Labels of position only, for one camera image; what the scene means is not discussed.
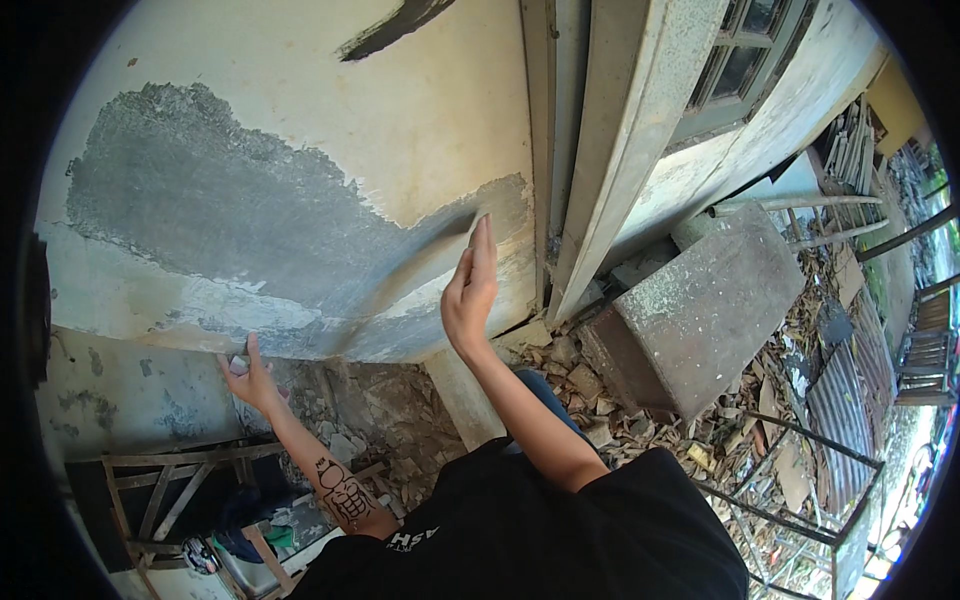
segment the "wooden plank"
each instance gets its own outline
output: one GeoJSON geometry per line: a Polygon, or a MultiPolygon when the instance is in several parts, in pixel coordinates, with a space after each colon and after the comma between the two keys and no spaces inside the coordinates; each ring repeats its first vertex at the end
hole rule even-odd
{"type": "Polygon", "coordinates": [[[154,554],[177,555],[182,551],[178,543],[159,543],[156,541],[130,540],[130,548],[134,552],[153,552],[154,554]]]}
{"type": "Polygon", "coordinates": [[[537,310],[546,287],[546,247],[553,185],[553,144],[556,121],[557,29],[554,0],[520,0],[523,49],[530,102],[530,145],[534,176],[534,255],[537,260],[537,310]]]}
{"type": "Polygon", "coordinates": [[[250,457],[257,459],[283,450],[283,444],[250,445],[242,448],[224,448],[204,452],[181,452],[174,454],[143,454],[112,456],[105,454],[101,460],[113,467],[158,467],[162,465],[183,465],[185,463],[207,463],[228,461],[234,458],[250,457]]]}
{"type": "Polygon", "coordinates": [[[153,561],[150,564],[152,571],[171,571],[178,568],[189,568],[184,559],[170,559],[163,561],[153,561]]]}
{"type": "Polygon", "coordinates": [[[373,477],[374,475],[378,474],[380,471],[382,471],[382,470],[385,469],[386,467],[387,467],[387,465],[386,465],[385,463],[382,463],[382,462],[381,462],[381,463],[373,463],[373,464],[370,465],[369,467],[364,468],[364,469],[360,470],[360,471],[357,472],[357,473],[354,473],[353,476],[356,477],[356,480],[357,480],[357,481],[363,481],[364,479],[367,479],[368,477],[373,477]]]}
{"type": "Polygon", "coordinates": [[[248,525],[240,530],[243,533],[243,537],[250,541],[253,544],[253,548],[256,549],[256,553],[260,555],[260,558],[263,559],[263,563],[270,569],[270,572],[274,574],[276,580],[280,582],[280,587],[284,591],[290,593],[293,591],[294,580],[291,579],[290,575],[283,570],[283,566],[280,564],[280,561],[274,556],[274,551],[270,549],[270,545],[266,540],[263,539],[263,534],[260,533],[260,528],[256,524],[248,525]]]}
{"type": "Polygon", "coordinates": [[[156,480],[154,492],[150,495],[150,503],[147,504],[147,512],[143,515],[143,522],[140,523],[140,535],[138,537],[142,540],[150,538],[150,532],[153,530],[156,520],[156,512],[160,510],[160,502],[163,500],[163,495],[167,491],[167,484],[170,483],[170,477],[173,474],[174,466],[167,465],[156,480]]]}
{"type": "Polygon", "coordinates": [[[180,497],[177,498],[177,501],[174,502],[174,505],[170,508],[170,512],[167,513],[167,516],[157,526],[156,533],[154,533],[154,541],[164,541],[166,539],[167,534],[170,533],[170,528],[173,527],[177,519],[180,518],[180,513],[183,512],[186,503],[190,501],[190,498],[197,492],[200,484],[204,482],[206,476],[209,475],[212,470],[213,463],[204,463],[204,465],[200,467],[200,470],[190,478],[190,483],[186,485],[186,488],[183,488],[183,492],[180,493],[180,497]]]}
{"type": "MultiPolygon", "coordinates": [[[[177,467],[174,468],[173,474],[170,476],[170,481],[176,481],[178,479],[184,479],[186,477],[193,477],[193,474],[197,472],[199,465],[189,465],[187,467],[177,467]]],[[[128,477],[117,477],[115,479],[117,490],[130,490],[132,488],[142,488],[144,486],[152,486],[160,478],[161,471],[155,473],[144,473],[142,475],[130,475],[128,477]]]]}
{"type": "Polygon", "coordinates": [[[107,477],[107,489],[110,492],[110,500],[113,502],[113,510],[116,511],[117,523],[120,527],[120,535],[127,542],[132,536],[130,533],[130,524],[127,522],[127,513],[123,510],[123,502],[120,500],[120,491],[117,489],[116,481],[113,479],[113,467],[101,457],[104,464],[104,473],[107,477]]]}
{"type": "Polygon", "coordinates": [[[551,326],[573,316],[660,161],[727,8],[702,0],[591,5],[587,88],[547,310],[551,326]]]}
{"type": "Polygon", "coordinates": [[[127,556],[130,557],[130,562],[136,569],[136,574],[140,576],[140,580],[143,581],[143,585],[147,588],[147,591],[150,592],[150,595],[154,597],[154,600],[163,600],[160,598],[160,594],[156,592],[156,588],[154,588],[154,584],[150,581],[150,578],[147,577],[147,569],[141,566],[140,561],[133,552],[128,540],[128,536],[124,534],[123,521],[120,518],[117,510],[115,508],[111,508],[110,515],[113,517],[113,525],[117,528],[117,532],[120,534],[120,541],[123,543],[123,547],[127,551],[127,556]]]}
{"type": "MultiPolygon", "coordinates": [[[[304,569],[304,570],[301,571],[300,573],[297,573],[296,575],[294,575],[293,580],[292,580],[292,581],[293,581],[293,586],[294,586],[294,588],[297,586],[297,584],[300,582],[300,580],[303,579],[303,574],[304,574],[304,573],[306,573],[306,569],[304,569]]],[[[286,597],[286,595],[287,595],[288,593],[290,593],[290,592],[288,592],[288,591],[287,591],[286,589],[284,589],[283,587],[280,587],[280,588],[277,588],[277,589],[275,589],[274,591],[268,593],[267,595],[263,596],[262,598],[260,598],[260,600],[279,600],[279,598],[284,598],[284,597],[286,597]]]]}

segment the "gray plaster patch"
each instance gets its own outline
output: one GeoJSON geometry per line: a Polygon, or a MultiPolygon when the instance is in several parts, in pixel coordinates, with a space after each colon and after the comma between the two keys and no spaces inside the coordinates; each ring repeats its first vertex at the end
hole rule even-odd
{"type": "Polygon", "coordinates": [[[88,348],[90,354],[90,371],[97,377],[104,374],[104,363],[100,360],[100,354],[93,348],[88,348]]]}
{"type": "Polygon", "coordinates": [[[80,405],[80,410],[86,413],[87,407],[91,407],[97,425],[107,432],[113,428],[113,418],[120,411],[116,404],[110,404],[105,396],[91,393],[89,390],[68,392],[66,396],[57,396],[57,398],[63,412],[80,405]]]}
{"type": "MultiPolygon", "coordinates": [[[[81,235],[173,273],[264,282],[260,294],[348,321],[451,224],[491,211],[503,241],[527,219],[526,181],[514,174],[401,228],[364,206],[356,181],[323,151],[242,128],[202,84],[146,84],[117,95],[71,172],[66,209],[81,235]]],[[[454,267],[458,256],[424,265],[396,296],[454,267]]],[[[236,333],[218,330],[215,316],[202,327],[236,333]]]]}
{"type": "Polygon", "coordinates": [[[200,411],[196,408],[175,402],[164,388],[163,416],[154,419],[154,424],[169,429],[170,437],[178,442],[191,442],[204,432],[204,427],[198,423],[199,415],[200,411]]]}

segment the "blue cloth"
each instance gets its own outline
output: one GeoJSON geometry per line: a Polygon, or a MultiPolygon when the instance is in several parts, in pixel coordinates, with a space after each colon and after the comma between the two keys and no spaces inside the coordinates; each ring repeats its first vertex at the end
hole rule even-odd
{"type": "MultiPolygon", "coordinates": [[[[590,442],[589,438],[584,435],[584,432],[580,430],[580,427],[577,426],[577,423],[573,422],[573,419],[570,418],[570,415],[566,413],[564,404],[560,402],[560,399],[554,395],[553,390],[550,389],[550,384],[546,382],[546,379],[543,378],[538,372],[532,369],[517,369],[514,371],[516,378],[523,382],[523,385],[527,386],[527,389],[534,393],[534,396],[543,403],[543,406],[546,406],[550,409],[550,412],[556,415],[561,421],[564,422],[564,425],[569,427],[576,433],[578,436],[584,439],[584,442],[590,444],[590,447],[596,451],[596,447],[593,446],[593,443],[590,442]]],[[[508,454],[515,454],[520,452],[520,447],[516,442],[511,442],[504,452],[508,454]]]]}

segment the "wall stain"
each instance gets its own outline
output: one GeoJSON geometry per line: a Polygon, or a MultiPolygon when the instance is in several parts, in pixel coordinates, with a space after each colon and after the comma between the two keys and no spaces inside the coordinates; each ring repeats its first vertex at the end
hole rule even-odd
{"type": "Polygon", "coordinates": [[[105,396],[92,393],[89,390],[68,392],[66,396],[57,396],[57,399],[60,402],[60,409],[63,412],[69,411],[78,404],[80,405],[80,410],[86,412],[87,406],[91,406],[97,425],[107,432],[113,428],[113,418],[120,412],[116,404],[110,404],[105,396]]]}
{"type": "Polygon", "coordinates": [[[403,0],[400,6],[337,49],[341,62],[362,60],[412,34],[445,11],[455,0],[403,0]]]}
{"type": "Polygon", "coordinates": [[[90,354],[90,372],[97,377],[104,374],[104,363],[100,360],[100,354],[97,353],[97,350],[88,348],[87,352],[90,354]]]}
{"type": "Polygon", "coordinates": [[[154,419],[154,424],[169,429],[174,440],[193,442],[203,434],[204,427],[198,424],[200,411],[175,402],[166,388],[163,389],[163,411],[163,417],[154,419]]]}
{"type": "Polygon", "coordinates": [[[74,427],[70,423],[59,424],[53,419],[50,419],[50,425],[54,428],[54,431],[62,431],[69,438],[76,439],[80,435],[80,429],[74,427]]]}

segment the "forearm tattoo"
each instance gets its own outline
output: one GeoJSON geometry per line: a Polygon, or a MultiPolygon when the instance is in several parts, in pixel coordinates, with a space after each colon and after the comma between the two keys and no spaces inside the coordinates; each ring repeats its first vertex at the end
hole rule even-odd
{"type": "Polygon", "coordinates": [[[322,458],[317,461],[317,476],[321,497],[341,524],[356,529],[357,521],[373,513],[373,499],[345,468],[322,458]]]}

